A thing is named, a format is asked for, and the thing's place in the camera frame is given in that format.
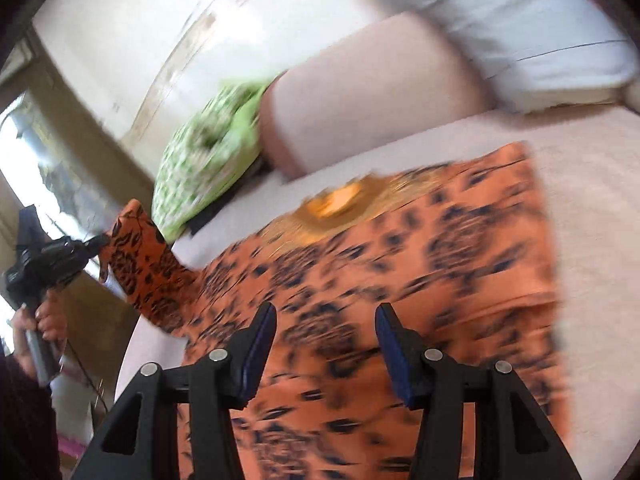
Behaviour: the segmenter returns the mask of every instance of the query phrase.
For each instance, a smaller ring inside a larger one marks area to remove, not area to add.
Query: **person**
[[[40,330],[55,341],[62,354],[66,345],[66,316],[56,290],[47,293],[35,319],[23,307],[12,319],[14,352],[0,352],[0,464],[2,476],[18,480],[62,480],[56,436],[56,414],[50,388],[36,382],[33,357],[25,331]]]

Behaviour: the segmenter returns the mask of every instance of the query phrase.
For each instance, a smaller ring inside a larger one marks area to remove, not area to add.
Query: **human hand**
[[[14,358],[24,373],[35,380],[36,368],[24,332],[40,330],[42,338],[46,341],[55,341],[62,354],[66,345],[66,315],[59,292],[55,289],[47,291],[45,301],[36,311],[36,319],[33,319],[27,309],[22,307],[15,313],[11,326],[14,329]]]

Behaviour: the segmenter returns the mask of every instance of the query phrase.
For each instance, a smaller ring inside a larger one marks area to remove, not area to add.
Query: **beige pillow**
[[[272,164],[297,178],[492,107],[461,54],[405,12],[283,74],[265,95],[260,130]]]

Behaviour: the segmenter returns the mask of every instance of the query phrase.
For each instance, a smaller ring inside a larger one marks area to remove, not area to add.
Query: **person's arm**
[[[13,429],[17,435],[14,446],[38,478],[58,480],[61,477],[60,456],[51,390],[38,386],[25,336],[25,330],[37,327],[45,340],[57,342],[62,354],[66,344],[66,317],[58,293],[55,290],[47,293],[47,299],[36,312],[36,319],[26,309],[20,309],[12,319],[12,327],[15,350],[6,358],[5,364],[16,405],[14,421],[18,427]]]

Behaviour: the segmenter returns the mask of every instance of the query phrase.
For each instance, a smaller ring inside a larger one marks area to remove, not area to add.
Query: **folded clothing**
[[[638,72],[632,43],[591,0],[386,1],[440,25],[511,111],[613,102]]]
[[[392,393],[374,331],[383,301],[459,362],[511,362],[566,436],[547,218],[532,160],[516,143],[323,193],[201,271],[181,266],[132,202],[100,259],[143,316],[187,337],[185,364],[223,345],[263,301],[276,306],[257,397],[232,414],[249,480],[395,478],[408,471],[420,416]],[[188,420],[181,407],[181,478],[193,469]],[[472,474],[473,440],[467,406],[461,476]]]
[[[269,82],[226,83],[169,142],[156,177],[152,219],[169,242],[229,189],[260,153],[255,127]]]

